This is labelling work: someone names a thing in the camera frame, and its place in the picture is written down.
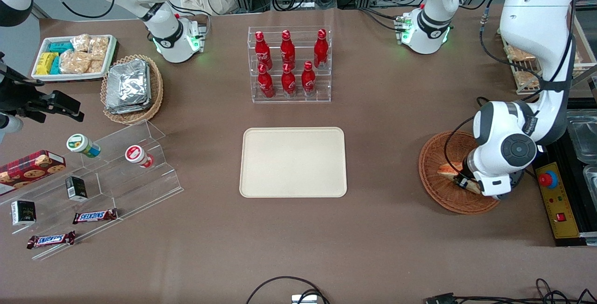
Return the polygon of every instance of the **red button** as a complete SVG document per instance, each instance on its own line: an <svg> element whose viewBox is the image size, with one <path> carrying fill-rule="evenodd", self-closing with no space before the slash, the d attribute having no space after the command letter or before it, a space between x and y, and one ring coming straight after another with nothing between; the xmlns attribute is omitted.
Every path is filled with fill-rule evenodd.
<svg viewBox="0 0 597 304"><path fill-rule="evenodd" d="M539 185L542 187L548 187L554 182L552 175L549 173L542 173L539 175Z"/></svg>

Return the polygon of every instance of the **clear acrylic shelf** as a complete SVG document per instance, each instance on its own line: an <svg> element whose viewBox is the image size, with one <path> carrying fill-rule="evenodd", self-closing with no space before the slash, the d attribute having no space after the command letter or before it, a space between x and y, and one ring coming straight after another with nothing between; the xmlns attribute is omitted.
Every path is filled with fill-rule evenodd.
<svg viewBox="0 0 597 304"><path fill-rule="evenodd" d="M110 228L128 217L139 213L183 191L176 171L166 162L162 146L157 140L164 134L147 121L131 125L101 138L96 143L102 147L100 156L88 158L69 152L66 170L32 183L22 189L0 197L0 214L6 215L3 226L12 226L11 202L31 200L35 203L37 221L30 226L12 226L13 234L23 241L33 236L65 234L76 231L75 245ZM141 168L124 158L128 146L140 145L153 156L150 168ZM85 181L88 200L69 200L65 181L75 176ZM75 213L118 209L113 221L97 221L73 225ZM68 248L68 244L53 245L32 250L32 259L45 259Z"/></svg>
<svg viewBox="0 0 597 304"><path fill-rule="evenodd" d="M313 61L317 32L320 29L327 31L328 66L326 69L315 69L315 95L306 97L303 93L300 77L303 73L303 65L307 60ZM292 43L296 49L296 67L293 74L296 77L297 95L294 98L284 97L282 90L282 56L280 45L282 43L282 31L290 31ZM255 54L255 32L263 32L263 36L271 51L273 68L269 71L276 95L273 98L266 98L259 88L258 61ZM332 32L330 26L279 26L279 27L249 27L247 38L247 53L249 61L249 76L251 77L251 98L256 104L289 104L299 102L330 102L332 98Z"/></svg>

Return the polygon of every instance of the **snickers bar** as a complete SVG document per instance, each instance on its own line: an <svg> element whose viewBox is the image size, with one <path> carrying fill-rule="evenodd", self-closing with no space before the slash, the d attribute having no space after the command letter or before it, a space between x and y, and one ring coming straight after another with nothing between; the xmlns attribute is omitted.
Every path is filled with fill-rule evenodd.
<svg viewBox="0 0 597 304"><path fill-rule="evenodd" d="M79 222L92 222L92 221L111 221L118 217L117 210L115 208L105 211L87 212L87 213L75 213L75 219L73 225Z"/></svg>
<svg viewBox="0 0 597 304"><path fill-rule="evenodd" d="M32 236L28 243L27 249L34 249L39 247L45 247L47 245L54 244L74 244L75 243L75 231L73 230L67 234L51 235L51 236Z"/></svg>

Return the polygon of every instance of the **aluminum foil package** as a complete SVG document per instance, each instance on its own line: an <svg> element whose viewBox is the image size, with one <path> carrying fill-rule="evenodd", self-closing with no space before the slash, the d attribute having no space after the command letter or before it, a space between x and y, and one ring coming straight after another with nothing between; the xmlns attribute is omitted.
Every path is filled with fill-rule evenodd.
<svg viewBox="0 0 597 304"><path fill-rule="evenodd" d="M149 64L135 59L112 66L106 84L106 110L113 114L142 111L151 106Z"/></svg>

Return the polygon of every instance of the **control panel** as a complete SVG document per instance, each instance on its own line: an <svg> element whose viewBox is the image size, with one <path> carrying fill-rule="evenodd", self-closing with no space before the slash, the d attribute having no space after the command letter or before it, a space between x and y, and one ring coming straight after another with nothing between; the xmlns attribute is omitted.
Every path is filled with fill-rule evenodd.
<svg viewBox="0 0 597 304"><path fill-rule="evenodd" d="M554 238L578 238L578 226L570 208L556 162L535 170Z"/></svg>

